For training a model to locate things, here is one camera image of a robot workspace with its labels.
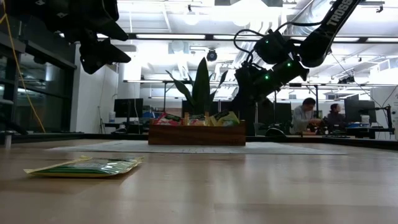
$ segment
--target person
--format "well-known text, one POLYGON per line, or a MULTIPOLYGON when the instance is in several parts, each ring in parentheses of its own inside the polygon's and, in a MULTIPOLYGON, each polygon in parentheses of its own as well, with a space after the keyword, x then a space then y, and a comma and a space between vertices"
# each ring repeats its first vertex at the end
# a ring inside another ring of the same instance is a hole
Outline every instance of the person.
POLYGON ((328 124, 330 126, 338 125, 340 127, 345 125, 345 117, 339 114, 341 111, 341 106, 337 103, 330 105, 330 113, 328 114, 328 124))
POLYGON ((320 124, 321 119, 313 118, 313 108, 316 101, 313 98, 307 98, 303 101, 303 105, 294 109, 292 115, 292 127, 290 128, 291 134, 302 133, 307 130, 310 123, 320 124))

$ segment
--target glass wall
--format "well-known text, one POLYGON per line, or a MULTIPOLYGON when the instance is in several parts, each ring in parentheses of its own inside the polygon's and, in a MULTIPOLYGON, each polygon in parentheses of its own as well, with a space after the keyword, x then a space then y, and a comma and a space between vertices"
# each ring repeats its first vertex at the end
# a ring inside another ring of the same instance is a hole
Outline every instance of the glass wall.
MULTIPOLYGON (((69 131, 73 70, 64 70, 29 54, 22 54, 20 58, 22 77, 27 90, 23 88, 20 78, 14 102, 14 122, 28 131, 42 132, 34 113, 35 110, 46 132, 69 131)), ((6 64, 7 59, 2 58, 0 60, 1 78, 5 77, 6 64)), ((0 85, 1 98, 5 88, 14 88, 10 80, 4 80, 4 82, 5 85, 0 85)), ((11 117, 11 107, 7 108, 7 111, 3 110, 2 113, 11 117)))
POLYGON ((27 90, 26 93, 23 88, 18 88, 16 123, 30 131, 42 131, 26 94, 30 96, 37 116, 45 130, 47 132, 60 131, 62 129, 63 100, 30 90, 27 90))

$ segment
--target snack packet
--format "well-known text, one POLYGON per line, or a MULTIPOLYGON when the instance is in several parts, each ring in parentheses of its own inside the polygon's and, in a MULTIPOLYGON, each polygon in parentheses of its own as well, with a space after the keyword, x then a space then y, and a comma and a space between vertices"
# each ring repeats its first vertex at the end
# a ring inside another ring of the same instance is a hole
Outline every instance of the snack packet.
POLYGON ((239 119, 233 111, 222 111, 210 117, 214 126, 235 126, 239 124, 239 119))
POLYGON ((79 159, 39 169, 24 169, 27 174, 48 177, 109 177, 124 174, 143 162, 143 157, 101 159, 81 156, 79 159))
POLYGON ((182 118, 179 116, 163 113, 161 116, 159 116, 159 119, 155 122, 155 124, 176 126, 182 125, 182 121, 182 118))
POLYGON ((205 125, 205 115, 192 115, 189 117, 188 125, 190 126, 204 126, 205 125))

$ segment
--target snake plant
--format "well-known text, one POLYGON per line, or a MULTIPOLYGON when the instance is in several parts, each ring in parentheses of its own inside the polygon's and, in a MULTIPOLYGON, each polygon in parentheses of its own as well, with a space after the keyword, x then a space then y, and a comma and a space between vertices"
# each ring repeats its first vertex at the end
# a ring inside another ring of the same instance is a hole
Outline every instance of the snake plant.
POLYGON ((206 111, 210 111, 210 106, 214 100, 216 91, 225 81, 228 71, 222 74, 217 89, 213 93, 210 93, 210 77, 207 69, 206 58, 204 57, 199 63, 195 81, 193 81, 191 76, 188 75, 192 85, 192 94, 181 81, 176 80, 169 71, 166 72, 173 79, 175 87, 177 87, 180 93, 184 94, 187 101, 192 106, 193 114, 205 114, 206 111))

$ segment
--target yellow cable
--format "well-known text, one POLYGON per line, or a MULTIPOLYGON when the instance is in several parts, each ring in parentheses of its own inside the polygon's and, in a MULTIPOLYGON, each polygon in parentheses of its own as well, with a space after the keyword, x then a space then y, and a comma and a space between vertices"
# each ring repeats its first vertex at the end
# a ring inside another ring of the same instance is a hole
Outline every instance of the yellow cable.
POLYGON ((5 15, 2 16, 2 18, 0 19, 0 24, 1 24, 2 21, 6 18, 6 15, 7 15, 7 14, 5 14, 5 15))
MULTIPOLYGON (((4 13, 6 13, 6 2, 5 2, 5 1, 3 1, 3 8, 4 8, 4 13)), ((32 108, 33 113, 35 114, 35 117, 36 117, 37 121, 39 122, 40 127, 41 127, 42 130, 43 130, 43 133, 45 133, 45 129, 44 129, 44 127, 43 127, 42 121, 40 120, 39 116, 37 116, 36 110, 35 110, 35 108, 34 108, 32 102, 31 102, 31 100, 30 100, 30 96, 27 94, 27 90, 26 90, 26 86, 25 86, 24 77, 22 76, 21 68, 19 67, 19 64, 18 64, 18 58, 17 58, 17 54, 16 54, 16 52, 15 52, 14 41, 12 40, 12 35, 11 35, 11 26, 10 26, 10 22, 8 21, 8 16, 7 16, 7 14, 4 14, 4 16, 3 16, 3 17, 1 18, 1 20, 0 20, 0 23, 4 20, 4 17, 6 18, 7 28, 8 28, 8 35, 9 35, 10 41, 11 41, 12 53, 14 54, 14 59, 15 59, 16 65, 17 65, 19 77, 21 78, 21 81, 22 81, 22 86, 23 86, 24 89, 25 89, 25 94, 26 94, 27 100, 29 101, 30 107, 32 108)))

